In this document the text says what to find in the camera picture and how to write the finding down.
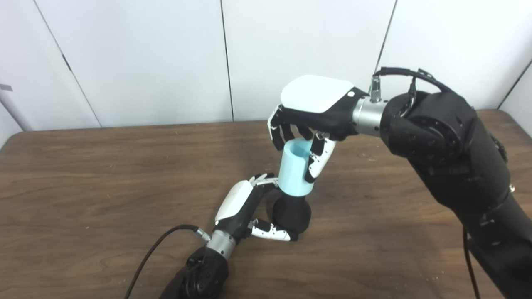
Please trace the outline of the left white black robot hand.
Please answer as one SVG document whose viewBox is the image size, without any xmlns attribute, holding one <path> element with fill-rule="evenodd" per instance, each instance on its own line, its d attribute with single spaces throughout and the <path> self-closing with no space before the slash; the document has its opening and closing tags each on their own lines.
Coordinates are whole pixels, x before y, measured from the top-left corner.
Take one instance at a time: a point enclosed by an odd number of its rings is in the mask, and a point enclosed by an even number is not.
<svg viewBox="0 0 532 299">
<path fill-rule="evenodd" d="M 278 178 L 273 173 L 258 174 L 237 182 L 226 195 L 214 218 L 213 231 L 226 233 L 237 243 L 250 236 L 283 242 L 298 241 L 298 233 L 254 218 L 264 195 L 278 188 Z"/>
</svg>

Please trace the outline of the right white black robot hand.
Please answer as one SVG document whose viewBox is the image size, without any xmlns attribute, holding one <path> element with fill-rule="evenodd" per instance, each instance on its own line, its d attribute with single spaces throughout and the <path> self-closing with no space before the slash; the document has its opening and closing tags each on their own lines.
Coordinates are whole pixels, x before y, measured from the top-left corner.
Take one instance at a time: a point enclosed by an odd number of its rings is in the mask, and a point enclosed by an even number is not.
<svg viewBox="0 0 532 299">
<path fill-rule="evenodd" d="M 305 181 L 315 182 L 334 151 L 336 142 L 357 135 L 353 112 L 367 93 L 346 80 L 306 74 L 287 84 L 281 103 L 267 126 L 274 147 L 281 151 L 293 140 L 291 127 L 311 142 Z"/>
</svg>

